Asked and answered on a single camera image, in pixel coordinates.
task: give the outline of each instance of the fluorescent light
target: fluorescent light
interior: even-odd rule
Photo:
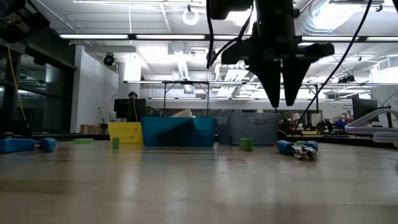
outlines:
[[[62,39],[128,39],[126,34],[60,34]]]
[[[164,100],[163,97],[149,97],[148,100]],[[207,98],[179,98],[179,97],[166,97],[166,100],[207,100]],[[248,101],[248,100],[262,100],[269,101],[268,98],[209,98],[209,100],[225,100],[225,101]],[[311,99],[296,99],[296,101],[310,101]],[[351,100],[336,100],[336,99],[319,99],[319,101],[351,101]]]
[[[178,97],[178,100],[205,100],[203,98],[198,97]]]
[[[209,82],[209,84],[242,85],[243,82]]]
[[[238,35],[215,35],[215,40],[232,40],[233,38],[238,37]]]
[[[234,38],[238,37],[238,35],[215,35],[214,39],[215,40],[232,40]],[[248,39],[250,38],[250,35],[243,35],[242,39]]]
[[[299,43],[298,46],[306,47],[306,46],[311,46],[311,45],[313,45],[313,44],[314,44],[314,43],[312,43],[312,42],[303,42],[303,43]]]
[[[163,82],[162,81],[127,81],[127,83],[156,84]]]
[[[336,37],[336,36],[306,36],[303,37],[303,41],[311,41],[311,42],[339,42],[339,41],[351,41],[352,37]]]
[[[372,41],[398,41],[398,37],[368,37],[366,39],[367,42],[372,42]]]
[[[150,35],[150,34],[139,34],[136,35],[137,39],[160,39],[160,40],[204,40],[204,35],[178,35],[178,34],[170,34],[170,35]]]
[[[73,0],[74,3],[97,3],[97,4],[146,4],[146,5],[151,5],[151,4],[159,4],[159,3],[164,3],[164,4],[186,4],[186,3],[196,3],[197,5],[198,1],[187,1],[187,0],[128,0],[128,1],[85,1],[85,0]]]
[[[235,96],[237,98],[242,98],[242,99],[252,99],[251,96]]]

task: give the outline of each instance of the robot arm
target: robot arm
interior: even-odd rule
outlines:
[[[305,74],[313,62],[333,55],[332,44],[300,47],[301,36],[295,35],[294,19],[300,15],[292,0],[208,0],[210,17],[226,19],[230,11],[248,10],[256,4],[257,22],[252,36],[238,40],[221,55],[223,64],[244,60],[248,70],[257,75],[271,105],[279,106],[280,74],[284,78],[285,100],[292,106]]]

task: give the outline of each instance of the blue bin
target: blue bin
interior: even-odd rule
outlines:
[[[145,146],[212,147],[215,118],[141,118]]]

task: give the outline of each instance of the blue foam roller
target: blue foam roller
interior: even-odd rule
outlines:
[[[0,153],[33,151],[33,139],[0,139]]]
[[[40,140],[40,151],[42,152],[52,152],[57,146],[57,141],[54,138],[45,138]]]
[[[316,141],[307,141],[304,146],[311,147],[315,149],[316,152],[318,152],[318,143]]]
[[[284,155],[293,155],[292,146],[294,146],[294,143],[285,140],[278,141],[276,145],[278,152]]]

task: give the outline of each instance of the person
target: person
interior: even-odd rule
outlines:
[[[129,93],[129,99],[130,99],[130,100],[136,100],[136,99],[138,99],[137,93],[136,93],[135,91],[131,91],[131,92]]]

